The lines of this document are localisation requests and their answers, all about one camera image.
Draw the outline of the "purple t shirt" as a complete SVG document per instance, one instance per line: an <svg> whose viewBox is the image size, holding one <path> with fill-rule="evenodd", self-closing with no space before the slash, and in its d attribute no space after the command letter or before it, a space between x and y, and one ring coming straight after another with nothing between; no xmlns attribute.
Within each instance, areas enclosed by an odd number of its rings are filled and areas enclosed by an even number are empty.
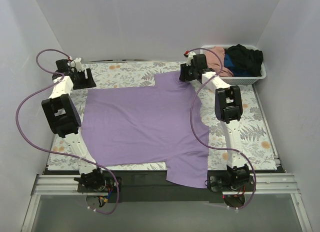
<svg viewBox="0 0 320 232"><path fill-rule="evenodd" d="M169 182L204 188L209 127L201 101L178 71L155 75L147 87L90 89L81 134L105 167L164 162Z"/></svg>

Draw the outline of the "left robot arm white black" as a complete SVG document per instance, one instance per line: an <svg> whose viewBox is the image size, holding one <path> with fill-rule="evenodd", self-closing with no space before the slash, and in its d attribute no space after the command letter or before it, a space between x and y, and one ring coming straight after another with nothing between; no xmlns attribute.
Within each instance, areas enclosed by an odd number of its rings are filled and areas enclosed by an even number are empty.
<svg viewBox="0 0 320 232"><path fill-rule="evenodd" d="M85 69L81 58L57 60L52 81L57 83L48 99L41 102L51 131L67 144L76 159L80 177L75 181L87 189L103 191L107 185L81 135L81 117L71 99L73 90L94 88L91 69Z"/></svg>

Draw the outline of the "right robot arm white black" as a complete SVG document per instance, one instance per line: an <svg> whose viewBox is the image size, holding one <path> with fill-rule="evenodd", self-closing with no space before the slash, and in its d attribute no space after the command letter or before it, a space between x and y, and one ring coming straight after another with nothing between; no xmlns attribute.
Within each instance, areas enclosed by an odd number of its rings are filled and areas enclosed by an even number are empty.
<svg viewBox="0 0 320 232"><path fill-rule="evenodd" d="M240 120L243 114L241 90L239 86L227 84L219 73L209 68L205 54L187 51L186 63L180 66L179 80L199 81L203 86L215 92L214 112L222 126L227 151L226 175L213 177L209 185L215 189L229 188L239 190L250 180L249 163L242 152Z"/></svg>

